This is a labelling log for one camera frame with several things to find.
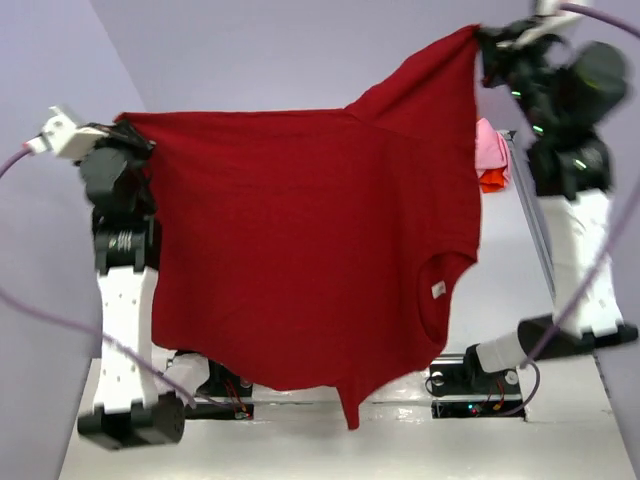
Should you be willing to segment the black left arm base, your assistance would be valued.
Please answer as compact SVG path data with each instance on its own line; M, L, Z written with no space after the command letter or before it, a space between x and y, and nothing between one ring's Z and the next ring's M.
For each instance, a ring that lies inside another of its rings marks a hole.
M209 378L197 390L196 407L186 407L188 420L252 420L253 383L221 364L209 361Z

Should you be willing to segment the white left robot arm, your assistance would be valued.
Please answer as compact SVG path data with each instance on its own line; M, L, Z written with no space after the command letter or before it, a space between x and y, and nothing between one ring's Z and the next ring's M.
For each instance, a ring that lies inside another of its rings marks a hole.
M162 242L146 172L154 144L126 120L90 129L98 138L79 168L93 206L104 338L92 409L78 417L77 432L111 451L177 444L185 406L175 387L159 392L151 366Z

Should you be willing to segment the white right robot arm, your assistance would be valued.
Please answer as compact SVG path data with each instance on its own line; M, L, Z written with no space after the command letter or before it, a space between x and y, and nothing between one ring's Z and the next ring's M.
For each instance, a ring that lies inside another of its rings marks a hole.
M637 327L624 322L612 286L612 158L596 132L627 96L626 59L594 41L570 62L553 66L546 53L558 35L516 43L534 26L526 19L483 27L477 38L484 86L508 86L535 136L526 154L548 232L554 307L549 315L520 321L510 334L467 349L460 379L473 392L526 361L589 354L638 338Z

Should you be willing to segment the dark red t shirt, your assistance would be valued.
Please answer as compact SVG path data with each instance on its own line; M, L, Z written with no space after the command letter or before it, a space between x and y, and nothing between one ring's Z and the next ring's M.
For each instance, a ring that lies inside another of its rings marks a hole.
M480 243L475 34L342 108L125 113L155 144L153 342L275 390L333 387L350 429L428 367Z

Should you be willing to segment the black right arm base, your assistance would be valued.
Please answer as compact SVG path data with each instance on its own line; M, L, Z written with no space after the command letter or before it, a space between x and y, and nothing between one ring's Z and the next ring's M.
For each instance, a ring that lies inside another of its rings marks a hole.
M483 373L466 354L443 354L429 366L424 386L434 419L526 418L515 368Z

